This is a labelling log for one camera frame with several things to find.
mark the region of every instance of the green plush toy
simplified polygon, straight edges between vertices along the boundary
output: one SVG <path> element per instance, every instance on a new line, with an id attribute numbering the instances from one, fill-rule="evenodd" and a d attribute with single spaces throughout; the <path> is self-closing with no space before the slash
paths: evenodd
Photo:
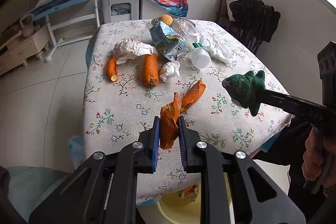
<path id="1" fill-rule="evenodd" d="M 232 75 L 222 82 L 223 87 L 231 96 L 232 102 L 249 108 L 251 115 L 256 116 L 260 108 L 260 102 L 255 100 L 255 94 L 260 89 L 265 89 L 265 72 L 248 71 L 244 75 Z"/>

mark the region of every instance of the carrot-shaped orange peel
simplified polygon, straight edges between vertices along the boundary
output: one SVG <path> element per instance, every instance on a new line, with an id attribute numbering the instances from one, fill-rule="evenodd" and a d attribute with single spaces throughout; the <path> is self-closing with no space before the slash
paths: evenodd
<path id="1" fill-rule="evenodd" d="M 156 54 L 146 54 L 143 61 L 143 84 L 154 88 L 159 84 L 158 57 Z"/>
<path id="2" fill-rule="evenodd" d="M 203 84 L 202 80 L 198 80 L 188 92 L 184 95 L 182 99 L 181 112 L 185 112 L 191 105 L 197 102 L 197 100 L 202 96 L 206 85 Z"/>
<path id="3" fill-rule="evenodd" d="M 180 116 L 182 100 L 174 93 L 174 101 L 161 108 L 160 112 L 160 147 L 171 148 L 175 139 L 179 136 L 177 119 Z"/>
<path id="4" fill-rule="evenodd" d="M 111 82 L 118 81 L 117 62 L 114 55 L 111 55 L 107 62 L 106 72 Z"/>

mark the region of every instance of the plastic bottle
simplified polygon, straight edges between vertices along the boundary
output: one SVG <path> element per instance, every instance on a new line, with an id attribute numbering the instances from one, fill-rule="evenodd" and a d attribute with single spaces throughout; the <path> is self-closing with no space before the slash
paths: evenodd
<path id="1" fill-rule="evenodd" d="M 191 63 L 198 69 L 206 68 L 210 64 L 211 58 L 202 46 L 202 34 L 187 21 L 177 21 L 174 27 L 186 41 L 186 48 L 191 54 Z"/>

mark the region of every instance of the green label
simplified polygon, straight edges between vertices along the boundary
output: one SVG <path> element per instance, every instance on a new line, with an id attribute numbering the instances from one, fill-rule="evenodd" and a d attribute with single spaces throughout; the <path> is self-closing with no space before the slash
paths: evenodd
<path id="1" fill-rule="evenodd" d="M 200 43 L 193 43 L 193 46 L 195 48 L 203 48 L 203 46 Z"/>

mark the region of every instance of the floral tablecloth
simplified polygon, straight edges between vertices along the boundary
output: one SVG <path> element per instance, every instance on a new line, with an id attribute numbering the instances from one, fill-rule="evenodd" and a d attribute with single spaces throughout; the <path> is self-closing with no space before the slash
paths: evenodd
<path id="1" fill-rule="evenodd" d="M 171 83 L 160 82 L 150 89 L 142 79 L 143 57 L 118 65 L 119 81 L 110 83 L 105 76 L 105 64 L 114 44 L 124 39 L 136 39 L 152 44 L 150 20 L 124 21 L 100 26 L 90 62 L 84 97 L 85 156 L 96 151 L 106 154 L 120 151 L 138 139 L 141 131 L 152 128 L 154 116 L 162 106 L 172 102 L 174 92 L 183 96 L 202 79 L 206 90 L 184 115 L 187 126 L 199 132 L 202 140 L 218 150 L 251 153 L 290 122 L 291 115 L 283 110 L 262 104 L 256 117 L 247 109 L 232 104 L 222 87 L 227 76 L 248 70 L 265 71 L 266 88 L 287 93 L 272 73 L 241 43 L 213 22 L 193 20 L 204 39 L 222 42 L 231 50 L 229 65 L 212 59 L 205 69 L 196 69 L 188 58 L 181 61 L 180 78 Z M 166 62 L 162 57 L 161 65 Z M 180 158 L 179 140 L 171 149 L 159 148 L 157 171 L 153 175 L 138 175 L 137 202 L 169 191 L 195 184 L 200 174 L 186 174 Z"/>

